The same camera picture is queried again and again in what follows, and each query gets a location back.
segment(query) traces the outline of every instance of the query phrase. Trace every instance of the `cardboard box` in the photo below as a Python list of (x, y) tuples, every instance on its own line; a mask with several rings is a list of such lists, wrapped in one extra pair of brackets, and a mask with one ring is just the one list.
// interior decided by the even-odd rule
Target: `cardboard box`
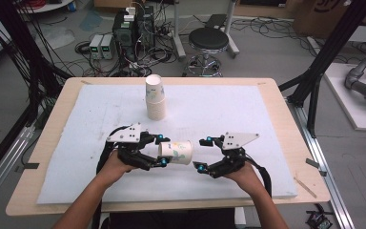
[(119, 10), (122, 8), (127, 8), (130, 6), (136, 6), (134, 0), (94, 0), (94, 6), (99, 10)]
[(300, 35), (328, 38), (348, 9), (348, 1), (304, 0), (295, 15), (294, 31)]
[(236, 4), (234, 8), (235, 16), (251, 16), (251, 17), (274, 17), (274, 18), (295, 18), (295, 13), (298, 12), (299, 3), (302, 0), (287, 0), (285, 7), (266, 7), (255, 5)]

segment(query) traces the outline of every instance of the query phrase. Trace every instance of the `stool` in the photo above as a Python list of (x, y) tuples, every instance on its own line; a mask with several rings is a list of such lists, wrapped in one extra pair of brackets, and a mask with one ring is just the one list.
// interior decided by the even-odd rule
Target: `stool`
[(219, 71), (221, 62), (210, 54), (226, 51), (228, 48), (228, 35), (214, 28), (200, 28), (189, 34), (189, 44), (195, 50), (202, 51), (200, 55), (193, 56), (187, 62), (183, 76), (187, 71), (198, 76), (212, 77), (222, 73)]

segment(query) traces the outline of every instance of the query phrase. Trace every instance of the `upside-down paper cup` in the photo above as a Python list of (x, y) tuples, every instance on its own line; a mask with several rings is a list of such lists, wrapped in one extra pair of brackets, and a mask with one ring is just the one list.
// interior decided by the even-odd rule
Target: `upside-down paper cup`
[(166, 99), (158, 103), (151, 103), (147, 101), (147, 114), (151, 120), (159, 121), (166, 116)]
[(193, 145), (190, 141), (161, 142), (160, 156), (172, 156), (171, 163), (188, 165), (192, 161)]
[(158, 103), (165, 99), (165, 92), (163, 90), (162, 77), (158, 74), (150, 74), (145, 79), (147, 102)]

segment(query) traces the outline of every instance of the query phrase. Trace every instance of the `person's right hand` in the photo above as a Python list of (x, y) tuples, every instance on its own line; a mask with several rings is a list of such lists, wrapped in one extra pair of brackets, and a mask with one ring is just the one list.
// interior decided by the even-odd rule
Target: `person's right hand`
[(230, 173), (225, 177), (235, 181), (250, 196), (257, 195), (260, 192), (266, 192), (250, 162), (245, 162), (245, 165), (240, 170)]
[(96, 175), (95, 179), (109, 188), (120, 179), (125, 173), (135, 169), (131, 165), (124, 164), (119, 158), (117, 150), (112, 151), (102, 170)]

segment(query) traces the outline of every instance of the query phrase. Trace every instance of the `power supply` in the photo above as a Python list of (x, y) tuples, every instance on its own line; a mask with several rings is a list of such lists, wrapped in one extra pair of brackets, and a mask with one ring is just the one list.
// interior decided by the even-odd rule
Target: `power supply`
[(102, 49), (103, 58), (112, 59), (115, 53), (114, 36), (106, 34), (103, 37), (100, 47)]
[(102, 59), (102, 49), (100, 49), (100, 44), (102, 43), (103, 35), (95, 35), (91, 41), (89, 48), (91, 50), (92, 59)]
[(138, 8), (137, 24), (141, 46), (146, 50), (154, 47), (153, 6)]

